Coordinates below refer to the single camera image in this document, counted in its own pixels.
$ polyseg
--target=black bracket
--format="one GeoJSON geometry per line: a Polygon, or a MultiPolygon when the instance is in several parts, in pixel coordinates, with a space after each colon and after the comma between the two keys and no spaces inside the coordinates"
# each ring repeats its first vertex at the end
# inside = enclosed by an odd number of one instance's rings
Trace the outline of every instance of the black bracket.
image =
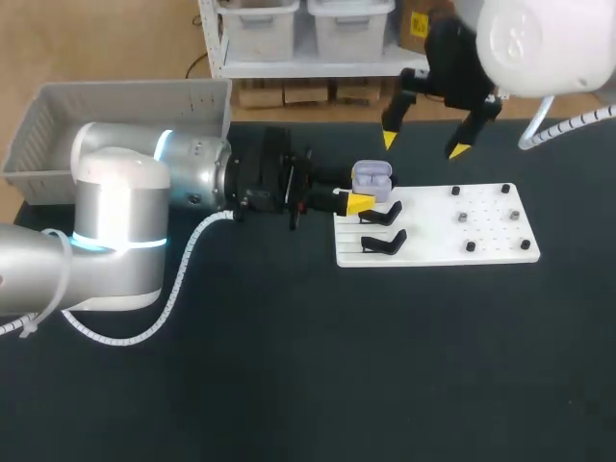
{"type": "Polygon", "coordinates": [[[400,229],[390,243],[386,241],[381,241],[377,238],[363,237],[362,248],[364,253],[383,253],[385,255],[396,255],[405,242],[406,230],[400,229]]]}
{"type": "Polygon", "coordinates": [[[396,221],[396,218],[398,218],[400,212],[402,212],[402,202],[397,201],[394,205],[392,205],[392,208],[389,209],[389,212],[386,214],[382,214],[375,210],[367,210],[366,212],[360,212],[357,214],[357,217],[359,217],[360,224],[367,221],[374,224],[389,226],[396,221]]]}

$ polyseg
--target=black cable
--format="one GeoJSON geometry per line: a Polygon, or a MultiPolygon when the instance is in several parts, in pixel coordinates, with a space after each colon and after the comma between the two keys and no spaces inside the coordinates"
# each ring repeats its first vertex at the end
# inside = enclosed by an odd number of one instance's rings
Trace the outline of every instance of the black cable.
{"type": "Polygon", "coordinates": [[[194,69],[194,67],[199,64],[199,62],[201,60],[203,60],[204,58],[206,58],[208,56],[208,52],[206,51],[205,53],[203,53],[201,56],[199,56],[196,60],[194,60],[191,64],[191,66],[188,68],[188,70],[186,71],[186,75],[184,76],[185,79],[188,79],[191,75],[191,71],[194,69]]]}
{"type": "MultiPolygon", "coordinates": [[[[200,27],[202,24],[201,22],[201,16],[199,14],[196,14],[193,18],[192,18],[192,25],[196,26],[196,27],[200,27]]],[[[190,67],[188,68],[188,70],[186,71],[186,75],[184,76],[185,79],[188,79],[191,76],[191,71],[194,69],[194,67],[199,64],[199,62],[201,60],[203,60],[206,56],[208,56],[208,52],[206,51],[205,53],[203,53],[201,56],[199,56],[196,60],[194,60],[192,62],[192,64],[190,65],[190,67]]]]}
{"type": "Polygon", "coordinates": [[[435,98],[434,96],[432,96],[431,94],[425,94],[425,99],[429,99],[430,101],[434,101],[436,103],[442,103],[443,101],[445,101],[445,98],[435,98]]]}

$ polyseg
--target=white board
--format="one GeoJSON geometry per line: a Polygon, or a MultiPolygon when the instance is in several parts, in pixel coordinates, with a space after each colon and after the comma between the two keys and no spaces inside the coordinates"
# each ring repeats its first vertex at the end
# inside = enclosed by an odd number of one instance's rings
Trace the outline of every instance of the white board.
{"type": "Polygon", "coordinates": [[[374,209],[387,213],[401,201],[402,212],[391,226],[361,223],[359,217],[334,216],[336,259],[343,268],[435,267],[534,263],[541,252],[515,185],[503,193],[502,183],[492,185],[394,188],[389,201],[374,209]],[[518,219],[512,219],[513,212],[518,219]],[[461,222],[460,214],[467,214],[461,222]],[[400,229],[406,242],[396,255],[364,252],[366,236],[390,242],[400,229]],[[528,240],[530,247],[522,249],[528,240]],[[467,250],[469,242],[475,251],[467,250]]]}

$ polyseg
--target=white shelf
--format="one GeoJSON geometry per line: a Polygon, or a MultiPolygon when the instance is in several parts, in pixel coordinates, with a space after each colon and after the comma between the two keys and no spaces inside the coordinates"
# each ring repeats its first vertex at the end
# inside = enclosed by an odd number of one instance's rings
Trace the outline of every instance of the white shelf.
{"type": "Polygon", "coordinates": [[[380,61],[373,63],[328,63],[319,57],[314,18],[307,13],[295,19],[295,53],[291,61],[252,63],[235,60],[226,46],[218,77],[232,79],[295,78],[295,77],[387,77],[397,76],[405,67],[427,70],[424,55],[404,50],[397,45],[394,28],[388,24],[385,46],[380,61]]]}

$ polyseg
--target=wooden floor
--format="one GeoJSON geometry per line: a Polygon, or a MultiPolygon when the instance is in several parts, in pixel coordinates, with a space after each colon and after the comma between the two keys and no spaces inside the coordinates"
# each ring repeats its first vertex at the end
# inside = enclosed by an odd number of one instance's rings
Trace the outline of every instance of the wooden floor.
{"type": "MultiPolygon", "coordinates": [[[[50,81],[181,79],[204,52],[191,24],[196,0],[0,0],[0,159],[37,88],[50,81]]],[[[191,77],[207,77],[204,60],[191,77]]],[[[527,118],[537,101],[509,101],[503,117],[527,118]]],[[[551,116],[596,109],[592,95],[558,98],[551,116]]],[[[244,110],[233,120],[377,121],[381,106],[244,110]]],[[[421,98],[408,119],[459,118],[421,98]]],[[[0,222],[13,221],[19,194],[0,183],[0,222]]]]}

